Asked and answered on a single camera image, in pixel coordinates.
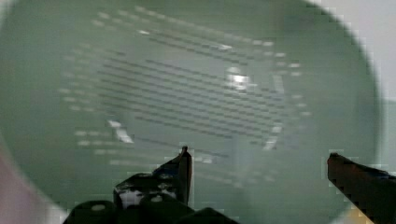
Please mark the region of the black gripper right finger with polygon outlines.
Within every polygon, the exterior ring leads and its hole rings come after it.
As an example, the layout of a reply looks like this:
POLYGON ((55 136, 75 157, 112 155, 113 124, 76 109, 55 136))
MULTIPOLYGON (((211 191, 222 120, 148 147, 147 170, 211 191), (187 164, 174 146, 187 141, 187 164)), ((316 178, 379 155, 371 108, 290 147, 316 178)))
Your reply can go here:
POLYGON ((327 159, 328 179, 374 224, 395 224, 396 178, 338 153, 327 159))

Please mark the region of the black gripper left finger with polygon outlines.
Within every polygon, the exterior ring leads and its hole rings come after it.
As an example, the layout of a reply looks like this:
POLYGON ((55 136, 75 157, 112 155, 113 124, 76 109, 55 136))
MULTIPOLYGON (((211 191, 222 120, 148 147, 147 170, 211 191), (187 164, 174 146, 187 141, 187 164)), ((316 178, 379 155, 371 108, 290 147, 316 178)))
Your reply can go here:
POLYGON ((183 146, 177 156, 151 173, 138 173, 120 182, 113 189, 114 204, 127 209, 139 205, 145 196, 152 194, 167 194, 188 204, 192 173, 192 157, 188 149, 183 146))

